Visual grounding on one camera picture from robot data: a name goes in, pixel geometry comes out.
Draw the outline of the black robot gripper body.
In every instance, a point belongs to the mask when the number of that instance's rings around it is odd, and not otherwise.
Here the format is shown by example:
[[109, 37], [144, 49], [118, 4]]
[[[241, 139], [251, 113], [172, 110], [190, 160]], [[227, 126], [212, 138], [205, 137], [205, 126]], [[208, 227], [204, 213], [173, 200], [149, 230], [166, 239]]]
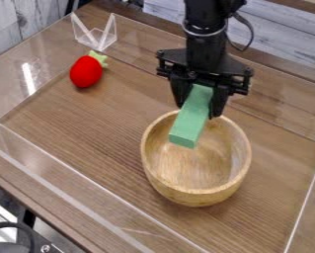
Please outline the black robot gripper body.
[[181, 27], [185, 47], [157, 51], [157, 75], [168, 82], [176, 75], [209, 88], [227, 86], [229, 95], [247, 95], [253, 71], [227, 52], [227, 24], [213, 30], [185, 24]]

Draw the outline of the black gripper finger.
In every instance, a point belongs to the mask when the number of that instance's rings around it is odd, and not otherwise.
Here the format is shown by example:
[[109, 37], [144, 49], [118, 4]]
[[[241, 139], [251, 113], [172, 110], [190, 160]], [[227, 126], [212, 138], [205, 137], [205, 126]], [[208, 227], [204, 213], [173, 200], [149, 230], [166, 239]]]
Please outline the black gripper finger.
[[180, 108], [189, 94], [192, 83], [186, 79], [176, 75], [172, 75], [169, 77], [169, 88], [172, 92], [174, 105], [177, 108]]
[[229, 88], [221, 85], [216, 86], [213, 88], [213, 95], [209, 101], [209, 118], [217, 118], [221, 116], [228, 97]]

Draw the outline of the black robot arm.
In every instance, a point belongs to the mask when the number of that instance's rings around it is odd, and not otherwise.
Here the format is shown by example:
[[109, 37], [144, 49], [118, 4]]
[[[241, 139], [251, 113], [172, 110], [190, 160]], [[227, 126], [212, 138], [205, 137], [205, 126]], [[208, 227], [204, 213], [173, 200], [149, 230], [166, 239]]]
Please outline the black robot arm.
[[193, 85], [209, 89], [212, 97], [205, 108], [212, 119], [221, 116], [231, 96], [249, 93], [253, 70], [227, 51], [228, 20], [237, 19], [253, 31], [237, 13], [247, 0], [182, 0], [182, 3], [185, 47], [156, 52], [156, 73], [169, 82], [177, 107], [182, 106]]

